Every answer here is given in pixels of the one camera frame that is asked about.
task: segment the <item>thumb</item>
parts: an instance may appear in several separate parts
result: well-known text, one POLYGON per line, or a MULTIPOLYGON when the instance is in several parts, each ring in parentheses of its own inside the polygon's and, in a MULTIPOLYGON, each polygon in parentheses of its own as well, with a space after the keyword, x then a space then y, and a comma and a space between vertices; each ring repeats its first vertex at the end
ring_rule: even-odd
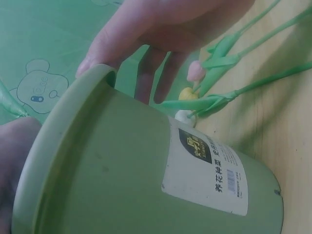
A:
POLYGON ((119 67, 121 60, 138 49, 137 39, 154 22, 153 0, 125 0, 92 42, 76 77, 104 63, 119 67))

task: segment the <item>green plastic pot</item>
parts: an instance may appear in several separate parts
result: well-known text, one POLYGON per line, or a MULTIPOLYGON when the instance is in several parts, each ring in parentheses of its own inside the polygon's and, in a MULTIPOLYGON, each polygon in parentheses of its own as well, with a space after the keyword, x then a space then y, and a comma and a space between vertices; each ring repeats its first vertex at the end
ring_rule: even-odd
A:
POLYGON ((281 232, 283 201, 268 168, 116 91, 115 79, 94 67, 50 113, 21 174, 12 234, 281 232), (241 178, 224 167, 230 154, 241 178))

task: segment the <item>bear face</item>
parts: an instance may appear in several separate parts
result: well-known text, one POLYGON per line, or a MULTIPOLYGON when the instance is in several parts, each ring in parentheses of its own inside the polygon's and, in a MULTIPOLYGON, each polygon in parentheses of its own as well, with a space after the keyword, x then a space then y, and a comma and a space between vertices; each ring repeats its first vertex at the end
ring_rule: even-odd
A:
POLYGON ((17 98, 39 114, 50 112, 68 88, 62 75, 48 73, 49 63, 42 59, 27 64, 27 75, 17 87, 17 98))

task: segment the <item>barcode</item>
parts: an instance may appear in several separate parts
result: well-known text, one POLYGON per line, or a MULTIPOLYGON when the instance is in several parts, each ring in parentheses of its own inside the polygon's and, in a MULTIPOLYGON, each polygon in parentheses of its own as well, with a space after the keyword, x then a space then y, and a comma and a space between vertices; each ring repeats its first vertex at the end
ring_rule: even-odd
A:
POLYGON ((228 170, 228 189, 235 193, 235 174, 230 170, 228 170))

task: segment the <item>green tablecloth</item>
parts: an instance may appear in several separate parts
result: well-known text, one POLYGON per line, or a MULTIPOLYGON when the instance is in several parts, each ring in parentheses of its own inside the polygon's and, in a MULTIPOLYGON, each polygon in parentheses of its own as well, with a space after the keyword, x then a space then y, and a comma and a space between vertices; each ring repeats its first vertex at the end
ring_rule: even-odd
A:
MULTIPOLYGON (((113 0, 0 0, 0 79, 31 116, 44 122, 75 80, 76 69, 93 38, 120 3, 113 0)), ((116 89, 133 97, 137 65, 146 49, 146 46, 140 48, 124 62, 116 89)), ((177 99, 182 88, 189 85, 188 65, 197 58, 198 52, 185 62, 167 99, 177 99)), ((171 110, 161 111, 174 114, 171 110)), ((0 107, 0 124, 13 119, 14 116, 0 107)))

